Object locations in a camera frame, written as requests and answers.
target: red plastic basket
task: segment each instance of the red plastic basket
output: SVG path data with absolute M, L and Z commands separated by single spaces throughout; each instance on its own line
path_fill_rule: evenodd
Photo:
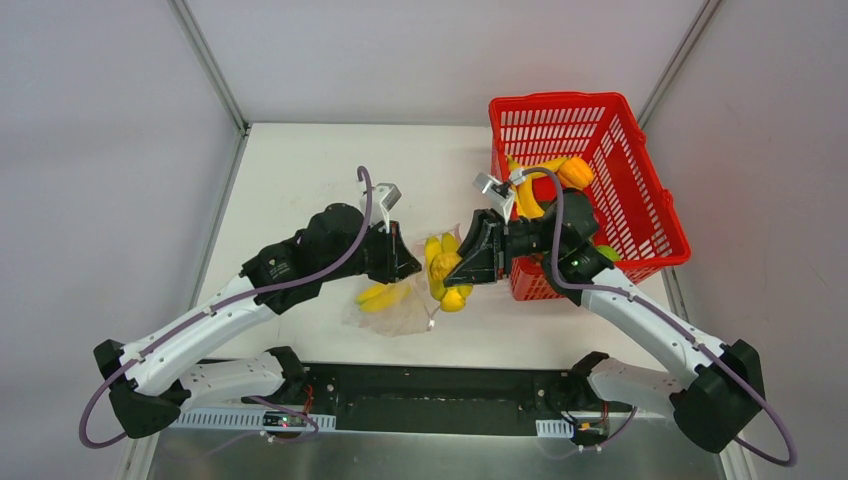
M 585 190 L 601 230 L 596 245 L 610 245 L 622 260 L 616 266 L 634 283 L 663 267 L 680 265 L 691 252 L 645 149 L 627 100 L 618 93 L 539 93 L 496 98 L 492 123 L 492 174 L 507 177 L 506 155 L 524 166 L 561 156 L 580 156 L 595 172 Z M 548 178 L 534 181 L 540 201 L 552 201 Z M 510 274 L 516 300 L 557 298 L 542 268 L 531 258 L 513 260 Z

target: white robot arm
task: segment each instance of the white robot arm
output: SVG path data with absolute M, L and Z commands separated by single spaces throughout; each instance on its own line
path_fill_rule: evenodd
M 496 208 L 474 212 L 458 251 L 462 260 L 445 286 L 496 282 L 509 274 L 513 258 L 543 255 L 554 290 L 612 322 L 667 369 L 647 370 L 593 352 L 569 372 L 574 389 L 674 418 L 684 434 L 711 452 L 721 451 L 760 411 L 760 403 L 697 345 L 723 352 L 719 362 L 762 395 L 756 350 L 741 340 L 728 346 L 642 294 L 592 245 L 599 226 L 585 194 L 568 189 L 556 214 L 549 209 L 540 219 L 508 221 L 508 186 L 488 176 L 478 177 L 475 185 Z M 391 283 L 421 270 L 403 244 L 398 223 L 388 218 L 400 197 L 397 187 L 380 184 L 366 191 L 376 197 L 376 210 L 366 208 L 363 215 L 349 205 L 330 205 L 292 238 L 263 248 L 213 298 L 169 325 L 134 342 L 107 340 L 95 348 L 113 410 L 128 436 L 150 435 L 183 411 L 221 400 L 253 395 L 277 403 L 290 400 L 305 375 L 287 347 L 249 359 L 202 360 L 239 332 L 316 297 L 325 281 L 367 274 Z M 357 237 L 363 222 L 367 233 Z M 281 284 L 291 288 L 277 288 Z
M 393 283 L 421 271 L 400 225 L 389 218 L 398 188 L 378 184 L 363 200 L 369 195 L 375 208 L 363 214 L 350 205 L 328 206 L 292 238 L 260 250 L 212 298 L 153 334 L 98 345 L 94 356 L 104 379 L 115 377 L 109 399 L 126 434 L 151 435 L 183 411 L 222 400 L 255 395 L 285 402 L 299 393 L 304 372 L 290 348 L 241 360 L 202 360 L 240 332 L 315 298 L 323 282 L 368 275 Z M 354 247 L 363 224 L 367 229 Z M 277 288 L 286 283 L 290 288 Z

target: white tabletop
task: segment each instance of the white tabletop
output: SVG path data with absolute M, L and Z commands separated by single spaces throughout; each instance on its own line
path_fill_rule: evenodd
M 408 242 L 459 223 L 465 232 L 486 199 L 471 186 L 489 171 L 491 132 L 480 127 L 396 125 L 253 126 L 204 280 L 208 298 L 260 248 L 289 238 L 328 204 L 358 205 L 356 167 L 396 183 L 394 207 Z M 475 287 L 468 306 L 440 313 L 427 333 L 387 337 L 353 325 L 362 279 L 325 284 L 321 295 L 243 332 L 213 356 L 236 358 L 289 345 L 302 361 L 483 368 L 571 367 L 587 353 L 659 363 L 604 319 L 566 300 L 517 302 L 507 281 Z M 640 284 L 663 305 L 659 274 Z

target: clear plastic bag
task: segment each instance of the clear plastic bag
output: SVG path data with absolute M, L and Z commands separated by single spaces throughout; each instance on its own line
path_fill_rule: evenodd
M 450 230 L 428 234 L 407 245 L 421 265 L 426 265 L 424 244 L 427 238 L 444 233 L 451 233 L 461 242 L 459 224 L 456 224 Z M 436 325 L 439 302 L 430 296 L 425 271 L 393 285 L 383 286 L 365 277 L 361 279 L 357 283 L 356 296 L 350 301 L 355 311 L 346 316 L 351 324 L 387 337 L 426 333 Z

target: gray wall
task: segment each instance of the gray wall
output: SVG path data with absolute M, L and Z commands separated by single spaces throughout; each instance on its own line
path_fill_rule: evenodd
M 798 441 L 796 470 L 760 478 L 848 467 L 846 26 L 844 0 L 725 2 L 647 132 L 692 243 L 693 321 L 760 350 Z M 785 455 L 765 415 L 746 433 Z
M 641 110 L 703 0 L 191 0 L 253 122 L 488 125 L 497 96 Z
M 164 1 L 2 2 L 0 65 L 0 477 L 112 478 L 91 349 L 187 307 L 236 131 Z

